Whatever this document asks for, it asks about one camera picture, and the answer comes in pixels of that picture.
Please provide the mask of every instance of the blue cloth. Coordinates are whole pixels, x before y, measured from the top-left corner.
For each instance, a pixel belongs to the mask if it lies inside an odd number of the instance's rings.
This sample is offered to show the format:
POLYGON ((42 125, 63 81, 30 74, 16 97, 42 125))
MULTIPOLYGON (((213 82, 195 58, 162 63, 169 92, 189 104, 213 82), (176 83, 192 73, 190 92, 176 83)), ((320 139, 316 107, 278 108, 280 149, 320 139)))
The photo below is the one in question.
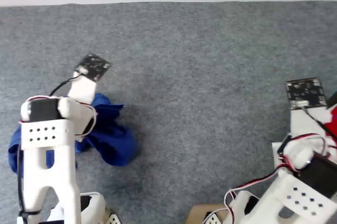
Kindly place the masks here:
MULTIPOLYGON (((96 93, 92 106, 97 111, 96 125, 82 142, 75 142, 76 153, 93 147, 97 149, 102 159, 108 164, 115 166, 127 165, 137 152, 137 143, 128 128, 115 122, 123 105, 112 104, 105 95, 96 93)), ((8 162, 15 173, 17 171, 17 148, 20 142, 21 126, 12 135, 8 148, 8 162)), ((53 151, 47 151, 46 164, 49 168, 53 166, 53 151)))

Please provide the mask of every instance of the carpet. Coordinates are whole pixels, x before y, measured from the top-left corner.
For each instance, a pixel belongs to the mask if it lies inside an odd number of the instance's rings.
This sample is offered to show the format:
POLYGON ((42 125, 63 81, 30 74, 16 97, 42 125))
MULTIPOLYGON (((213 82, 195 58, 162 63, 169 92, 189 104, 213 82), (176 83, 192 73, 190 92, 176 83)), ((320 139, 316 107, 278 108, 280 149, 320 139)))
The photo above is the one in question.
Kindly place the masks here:
MULTIPOLYGON (((327 96, 337 89, 336 12, 335 2, 0 8, 0 223, 16 223, 7 146, 21 104, 89 51, 112 63, 97 91, 125 104, 119 123, 140 152, 126 167, 79 154, 78 185, 123 224, 183 223, 194 205, 269 173, 271 142, 289 131, 285 81, 319 76, 327 96)), ((55 202, 51 193, 45 211, 55 202)))

